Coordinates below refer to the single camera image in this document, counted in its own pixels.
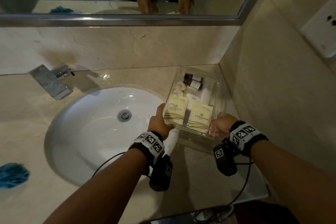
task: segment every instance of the bathroom sink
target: bathroom sink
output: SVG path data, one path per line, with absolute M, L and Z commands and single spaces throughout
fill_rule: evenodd
M 102 163 L 127 151 L 132 141 L 147 131 L 162 102 L 156 95 L 133 87 L 98 90 L 76 99 L 48 128 L 44 149 L 49 165 L 65 180 L 84 184 Z M 164 141 L 166 154 L 172 152 L 177 137 L 178 133 L 171 131 Z

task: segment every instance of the sink rim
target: sink rim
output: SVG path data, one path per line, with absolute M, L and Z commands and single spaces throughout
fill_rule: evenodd
M 142 86 L 138 86 L 138 85 L 133 85 L 133 84 L 119 83 L 119 84 L 113 84 L 113 85 L 103 85 L 103 86 L 100 86 L 100 87 L 96 87 L 94 89 L 87 90 L 87 91 L 83 92 L 82 94 L 79 94 L 78 96 L 76 96 L 72 100 L 70 100 L 67 104 L 65 104 L 65 106 L 62 107 L 62 109 L 54 116 L 53 120 L 50 122 L 50 124 L 48 126 L 48 129 L 47 129 L 47 131 L 44 135 L 43 148 L 44 148 L 44 157 L 45 157 L 49 167 L 52 169 L 52 171 L 56 175 L 58 175 L 61 179 L 65 180 L 66 182 L 68 182 L 68 183 L 70 183 L 74 186 L 80 187 L 80 186 L 82 186 L 82 184 L 79 184 L 79 183 L 76 183 L 76 182 L 70 180 L 67 176 L 63 175 L 58 170 L 58 168 L 55 166 L 55 164 L 52 161 L 52 158 L 50 157 L 50 156 L 53 155 L 52 152 L 51 152 L 51 147 L 49 145 L 49 143 L 51 143 L 51 141 L 48 140 L 47 137 L 48 137 L 49 133 L 51 133 L 51 134 L 53 133 L 53 128 L 52 128 L 53 123 L 56 122 L 60 118 L 60 116 L 62 116 L 74 103 L 78 102 L 82 98 L 84 98 L 87 95 L 92 94 L 96 91 L 111 89 L 111 88 L 134 88 L 134 89 L 143 90 L 143 91 L 146 91 L 146 92 L 151 93 L 154 96 L 158 97 L 160 100 L 162 100 L 162 102 L 165 102 L 164 98 L 160 94 L 158 94 L 157 92 L 155 92 L 151 89 L 148 89 L 148 88 L 145 88 L 145 87 L 142 87 Z M 176 131 L 174 129 L 171 132 L 174 133 L 174 135 L 172 137 L 172 140 L 174 140 L 175 137 L 176 138 L 178 137 L 178 131 Z

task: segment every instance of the faucet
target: faucet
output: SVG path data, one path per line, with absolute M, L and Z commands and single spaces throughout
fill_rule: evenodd
M 69 66 L 62 64 L 49 70 L 45 65 L 40 65 L 29 72 L 48 93 L 56 100 L 61 100 L 72 93 L 66 84 L 61 80 L 70 74 L 75 75 Z

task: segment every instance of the hand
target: hand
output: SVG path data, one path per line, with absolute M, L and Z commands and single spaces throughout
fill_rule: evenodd
M 190 0 L 178 0 L 178 12 L 180 14 L 189 14 L 190 6 Z
M 229 137 L 230 129 L 233 124 L 235 124 L 238 120 L 230 114 L 223 114 L 216 120 L 211 120 L 210 124 L 213 125 L 210 129 L 210 135 L 213 137 Z
M 140 8 L 141 14 L 154 14 L 156 13 L 155 7 L 151 0 L 136 0 Z
M 163 108 L 165 107 L 165 103 L 162 103 L 159 105 L 159 107 L 156 110 L 156 115 L 152 116 L 147 131 L 155 131 L 159 133 L 162 136 L 163 140 L 166 140 L 169 132 L 175 128 L 174 124 L 165 124 L 165 121 L 163 120 Z

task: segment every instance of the mirror frame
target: mirror frame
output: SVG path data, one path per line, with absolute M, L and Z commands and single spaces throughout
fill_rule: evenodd
M 0 27 L 242 25 L 256 1 L 245 0 L 237 15 L 0 14 Z

